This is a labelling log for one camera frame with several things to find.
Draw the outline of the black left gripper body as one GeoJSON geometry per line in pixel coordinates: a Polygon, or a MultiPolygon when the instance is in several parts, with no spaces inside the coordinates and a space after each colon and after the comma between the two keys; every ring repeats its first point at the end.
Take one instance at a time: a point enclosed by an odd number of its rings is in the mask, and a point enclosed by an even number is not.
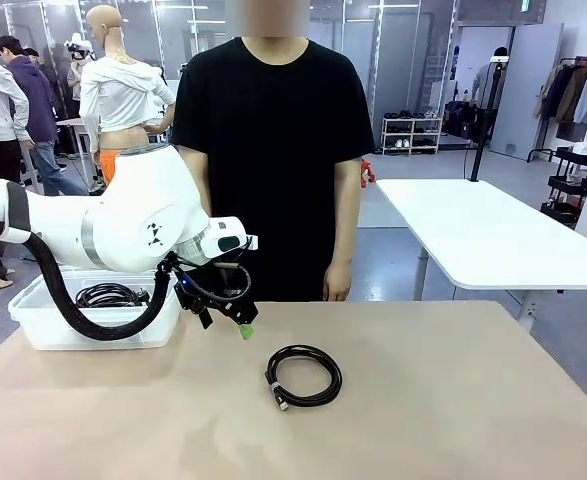
{"type": "Polygon", "coordinates": [[[251,280],[246,276],[246,285],[239,290],[224,289],[221,293],[200,286],[185,272],[176,273],[175,293],[183,310],[197,315],[202,307],[216,310],[234,323],[245,320],[253,322],[258,316],[256,304],[249,299],[251,280]]]}

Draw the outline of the person's left hand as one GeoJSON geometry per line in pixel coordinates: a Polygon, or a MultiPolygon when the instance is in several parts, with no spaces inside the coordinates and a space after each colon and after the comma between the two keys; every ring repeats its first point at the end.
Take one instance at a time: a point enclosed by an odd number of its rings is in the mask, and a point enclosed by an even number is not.
{"type": "Polygon", "coordinates": [[[331,263],[326,270],[323,282],[323,300],[343,302],[351,288],[351,265],[349,263],[331,263]]]}

